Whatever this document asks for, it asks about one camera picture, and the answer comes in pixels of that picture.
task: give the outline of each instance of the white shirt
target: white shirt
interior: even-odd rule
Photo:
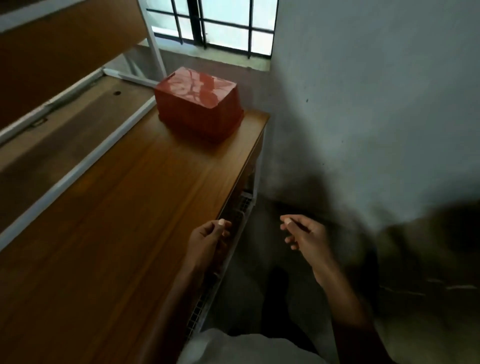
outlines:
[[[315,363],[320,356],[300,349],[287,339],[260,334],[228,336],[217,329],[195,335],[183,348],[177,364]]]

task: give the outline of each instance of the person's left forearm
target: person's left forearm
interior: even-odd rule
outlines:
[[[162,363],[176,363],[203,275],[194,267],[181,268],[144,346],[140,363],[158,363],[159,358]]]

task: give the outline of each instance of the window pane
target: window pane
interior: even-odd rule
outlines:
[[[202,0],[202,7],[206,19],[240,25],[249,23],[250,0]]]
[[[179,23],[182,38],[193,40],[192,24],[190,23],[190,19],[179,17]]]
[[[147,0],[147,8],[173,12],[171,0]]]
[[[232,26],[205,23],[207,43],[248,50],[248,30]]]
[[[257,28],[275,28],[277,0],[255,0],[253,2],[253,26]]]
[[[175,0],[175,7],[177,8],[178,14],[190,15],[187,0]]]
[[[273,34],[263,32],[252,32],[252,52],[266,54],[270,56],[272,54],[273,46]]]
[[[148,21],[155,33],[167,34],[169,36],[179,36],[177,23],[173,15],[158,14],[148,12]]]

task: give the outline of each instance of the window frame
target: window frame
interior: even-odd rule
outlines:
[[[170,1],[172,3],[173,12],[166,12],[164,10],[158,10],[158,9],[152,9],[152,8],[146,8],[146,10],[148,12],[155,12],[158,14],[171,15],[171,16],[173,15],[175,17],[175,24],[177,25],[177,31],[179,36],[170,36],[167,34],[157,33],[154,31],[155,36],[159,38],[175,40],[177,42],[180,42],[180,44],[187,43],[187,44],[193,44],[196,46],[203,46],[204,49],[207,49],[207,47],[210,47],[214,49],[225,50],[231,53],[246,55],[248,58],[250,58],[251,56],[266,58],[266,59],[272,58],[272,54],[266,55],[266,54],[252,52],[252,32],[256,31],[256,32],[272,34],[273,35],[272,51],[273,51],[273,44],[275,42],[276,20],[278,17],[278,3],[280,0],[277,0],[276,2],[275,25],[273,30],[258,28],[252,25],[253,24],[253,0],[250,0],[249,25],[241,25],[236,23],[223,22],[220,20],[204,18],[202,0],[187,0],[188,12],[190,15],[178,14],[177,7],[175,5],[175,0],[170,0]],[[190,24],[192,26],[193,40],[185,39],[182,37],[179,18],[190,20]],[[205,36],[205,23],[212,23],[212,24],[218,24],[218,25],[224,25],[224,26],[230,26],[234,28],[248,30],[248,50],[219,46],[217,44],[208,43],[206,41],[206,36]]]

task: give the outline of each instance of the red plastic bin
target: red plastic bin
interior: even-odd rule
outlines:
[[[158,117],[169,128],[224,141],[240,126],[237,84],[180,67],[155,87]]]

